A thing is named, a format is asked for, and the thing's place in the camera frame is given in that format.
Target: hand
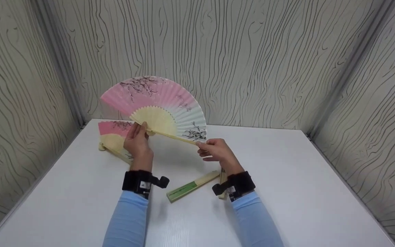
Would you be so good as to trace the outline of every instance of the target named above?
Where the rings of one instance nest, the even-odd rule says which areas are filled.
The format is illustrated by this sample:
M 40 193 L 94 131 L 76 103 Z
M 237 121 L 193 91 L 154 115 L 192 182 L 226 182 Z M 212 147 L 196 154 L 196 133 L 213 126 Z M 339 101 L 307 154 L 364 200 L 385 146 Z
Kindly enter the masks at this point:
M 219 161 L 227 176 L 245 171 L 224 139 L 209 139 L 207 143 L 196 142 L 196 145 L 199 156 L 204 157 L 204 161 Z
M 146 131 L 147 122 L 143 122 L 143 125 L 134 122 L 124 140 L 124 149 L 133 156 L 130 170 L 152 172 L 153 151 L 149 147 L 149 135 Z

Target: open fan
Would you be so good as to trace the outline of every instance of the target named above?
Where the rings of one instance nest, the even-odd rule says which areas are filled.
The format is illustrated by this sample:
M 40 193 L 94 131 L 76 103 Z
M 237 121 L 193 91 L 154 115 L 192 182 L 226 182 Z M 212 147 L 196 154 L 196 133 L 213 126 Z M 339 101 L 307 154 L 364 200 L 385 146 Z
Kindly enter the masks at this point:
M 161 77 L 127 79 L 101 99 L 147 130 L 194 144 L 205 141 L 207 124 L 199 103 L 181 85 Z
M 100 144 L 98 145 L 98 149 L 101 151 L 109 150 L 127 164 L 132 164 L 132 155 L 123 148 L 124 140 L 132 124 L 133 123 L 129 121 L 99 122 L 98 130 L 100 131 Z

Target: black wrist strap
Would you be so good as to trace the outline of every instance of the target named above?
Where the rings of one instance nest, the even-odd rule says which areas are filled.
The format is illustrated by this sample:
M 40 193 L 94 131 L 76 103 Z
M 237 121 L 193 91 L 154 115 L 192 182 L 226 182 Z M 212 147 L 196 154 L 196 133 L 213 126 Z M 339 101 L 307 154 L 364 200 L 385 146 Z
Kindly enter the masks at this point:
M 227 181 L 222 184 L 215 184 L 213 192 L 218 196 L 228 190 L 229 199 L 232 202 L 255 189 L 255 184 L 248 172 L 229 175 L 226 179 Z
M 164 189 L 169 182 L 168 178 L 162 176 L 158 179 L 146 170 L 129 170 L 124 175 L 122 190 L 132 191 L 149 199 L 152 184 Z

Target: white table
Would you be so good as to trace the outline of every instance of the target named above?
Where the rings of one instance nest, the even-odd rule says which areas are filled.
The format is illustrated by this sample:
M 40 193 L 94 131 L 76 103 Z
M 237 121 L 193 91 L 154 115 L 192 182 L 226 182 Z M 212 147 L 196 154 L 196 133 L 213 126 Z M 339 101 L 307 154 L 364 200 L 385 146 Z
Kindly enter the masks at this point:
M 99 247 L 121 194 L 128 165 L 98 151 L 93 119 L 31 194 L 0 227 L 0 247 Z M 226 139 L 272 215 L 287 247 L 391 247 L 378 223 L 301 131 L 208 126 Z M 230 202 L 211 182 L 170 203 L 166 192 L 212 170 L 197 147 L 163 136 L 150 139 L 154 175 L 170 178 L 149 203 L 146 246 L 240 246 Z

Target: wood grain wallpaper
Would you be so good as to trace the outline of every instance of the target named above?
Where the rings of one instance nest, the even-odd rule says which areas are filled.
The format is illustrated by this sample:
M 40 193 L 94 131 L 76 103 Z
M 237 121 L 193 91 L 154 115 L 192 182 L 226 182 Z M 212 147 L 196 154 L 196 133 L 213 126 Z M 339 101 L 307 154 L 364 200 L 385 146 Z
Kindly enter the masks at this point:
M 315 143 L 395 239 L 395 8 Z
M 207 123 L 307 131 L 379 0 L 50 0 L 89 117 L 140 75 L 174 80 Z
M 0 221 L 76 133 L 29 1 L 0 0 Z

